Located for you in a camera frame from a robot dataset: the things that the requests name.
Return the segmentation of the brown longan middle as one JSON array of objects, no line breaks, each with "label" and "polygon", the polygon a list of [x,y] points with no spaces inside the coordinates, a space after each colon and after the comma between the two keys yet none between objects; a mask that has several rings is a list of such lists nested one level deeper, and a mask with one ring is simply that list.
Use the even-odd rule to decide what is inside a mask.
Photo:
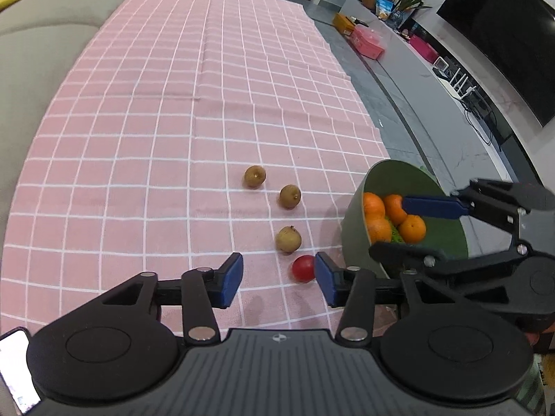
[{"label": "brown longan middle", "polygon": [[293,209],[300,203],[301,197],[301,190],[294,184],[288,184],[279,193],[279,205],[286,209]]}]

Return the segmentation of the pink box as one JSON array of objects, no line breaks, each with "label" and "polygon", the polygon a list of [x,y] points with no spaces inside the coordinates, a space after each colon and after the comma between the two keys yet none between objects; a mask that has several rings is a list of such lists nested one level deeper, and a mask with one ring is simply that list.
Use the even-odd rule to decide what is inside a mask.
[{"label": "pink box", "polygon": [[359,54],[377,60],[385,48],[381,45],[380,36],[364,25],[356,25],[350,36],[350,42]]}]

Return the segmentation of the pale longan near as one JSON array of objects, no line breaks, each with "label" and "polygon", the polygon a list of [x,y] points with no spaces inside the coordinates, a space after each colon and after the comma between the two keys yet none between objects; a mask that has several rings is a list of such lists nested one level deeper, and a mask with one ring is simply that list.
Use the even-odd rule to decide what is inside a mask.
[{"label": "pale longan near", "polygon": [[302,237],[292,225],[285,226],[276,234],[276,247],[283,253],[293,253],[302,244]]}]

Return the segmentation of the red cherry tomato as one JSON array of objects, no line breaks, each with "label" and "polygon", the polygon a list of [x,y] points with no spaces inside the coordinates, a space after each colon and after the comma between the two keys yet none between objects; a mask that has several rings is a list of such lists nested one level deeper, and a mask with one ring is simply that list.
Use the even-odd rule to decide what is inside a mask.
[{"label": "red cherry tomato", "polygon": [[304,254],[292,262],[291,273],[293,279],[299,283],[308,283],[315,278],[314,256]]}]

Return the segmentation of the beige sofa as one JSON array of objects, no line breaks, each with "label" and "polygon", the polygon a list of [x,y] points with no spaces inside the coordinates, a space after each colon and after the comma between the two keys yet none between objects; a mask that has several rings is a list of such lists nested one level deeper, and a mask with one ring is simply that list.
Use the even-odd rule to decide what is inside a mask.
[{"label": "beige sofa", "polygon": [[124,0],[20,0],[1,12],[1,220],[47,107]]}]

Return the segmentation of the magenta box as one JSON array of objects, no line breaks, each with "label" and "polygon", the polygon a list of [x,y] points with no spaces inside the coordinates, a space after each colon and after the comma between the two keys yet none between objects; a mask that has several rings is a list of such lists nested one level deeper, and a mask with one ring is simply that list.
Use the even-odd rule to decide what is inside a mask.
[{"label": "magenta box", "polygon": [[412,36],[409,44],[415,51],[430,64],[435,63],[439,57],[438,52],[426,41],[418,36]]}]

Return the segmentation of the brown longan far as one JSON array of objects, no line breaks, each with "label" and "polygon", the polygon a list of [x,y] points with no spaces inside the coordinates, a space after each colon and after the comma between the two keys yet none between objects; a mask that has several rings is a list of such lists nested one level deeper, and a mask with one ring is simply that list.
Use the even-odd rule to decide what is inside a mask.
[{"label": "brown longan far", "polygon": [[244,173],[243,182],[248,189],[259,189],[266,180],[266,171],[261,165],[252,165]]}]

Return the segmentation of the white smartphone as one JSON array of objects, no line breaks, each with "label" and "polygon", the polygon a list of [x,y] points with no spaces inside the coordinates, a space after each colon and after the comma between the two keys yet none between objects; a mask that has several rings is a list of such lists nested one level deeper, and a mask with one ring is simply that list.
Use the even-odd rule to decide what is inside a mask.
[{"label": "white smartphone", "polygon": [[27,365],[30,333],[18,327],[1,336],[1,378],[15,404],[16,413],[25,415],[41,401]]}]

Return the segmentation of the brown longan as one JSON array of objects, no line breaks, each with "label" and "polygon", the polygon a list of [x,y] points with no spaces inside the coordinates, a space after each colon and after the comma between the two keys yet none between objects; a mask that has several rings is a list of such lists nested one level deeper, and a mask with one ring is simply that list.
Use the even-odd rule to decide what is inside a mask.
[{"label": "brown longan", "polygon": [[248,189],[259,189],[266,180],[266,171],[261,165],[252,165],[244,173],[243,182]]},{"label": "brown longan", "polygon": [[279,193],[279,205],[286,209],[293,209],[300,203],[301,197],[301,190],[294,184],[288,184]]}]

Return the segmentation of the black television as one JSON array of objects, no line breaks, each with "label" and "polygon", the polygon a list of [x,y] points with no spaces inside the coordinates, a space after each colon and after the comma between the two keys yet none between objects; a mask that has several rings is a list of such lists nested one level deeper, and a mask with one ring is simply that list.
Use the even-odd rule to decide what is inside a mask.
[{"label": "black television", "polygon": [[437,14],[511,83],[541,125],[554,118],[554,9],[544,0],[444,0]]}]

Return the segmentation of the green bowl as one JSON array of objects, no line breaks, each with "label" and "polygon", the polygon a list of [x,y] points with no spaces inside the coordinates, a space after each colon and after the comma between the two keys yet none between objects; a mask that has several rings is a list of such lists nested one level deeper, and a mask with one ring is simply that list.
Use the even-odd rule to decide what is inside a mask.
[{"label": "green bowl", "polygon": [[[426,171],[397,160],[376,163],[366,174],[353,195],[341,223],[342,255],[346,265],[372,270],[377,277],[387,273],[369,255],[368,237],[363,210],[363,194],[373,192],[378,196],[444,196],[445,192]],[[426,217],[427,235],[420,244],[446,257],[467,258],[469,249],[463,225],[458,220]]]}]

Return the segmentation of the orange box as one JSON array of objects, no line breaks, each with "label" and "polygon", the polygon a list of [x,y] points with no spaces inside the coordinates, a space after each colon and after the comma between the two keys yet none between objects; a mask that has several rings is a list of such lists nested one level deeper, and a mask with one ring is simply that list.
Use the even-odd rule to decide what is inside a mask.
[{"label": "orange box", "polygon": [[332,25],[342,36],[349,37],[354,31],[357,21],[356,17],[346,16],[337,12],[332,20]]}]

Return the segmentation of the pink checkered tablecloth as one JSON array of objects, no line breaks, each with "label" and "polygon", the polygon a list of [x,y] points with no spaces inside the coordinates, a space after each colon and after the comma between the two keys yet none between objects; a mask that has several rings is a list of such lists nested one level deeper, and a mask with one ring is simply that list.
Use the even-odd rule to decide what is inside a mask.
[{"label": "pink checkered tablecloth", "polygon": [[[334,328],[276,233],[341,259],[341,221],[380,132],[302,6],[126,0],[86,46],[30,147],[11,205],[1,328],[37,331],[143,271],[162,279],[241,253],[230,327]],[[266,180],[248,189],[244,173]],[[279,205],[288,185],[302,192]]]}]

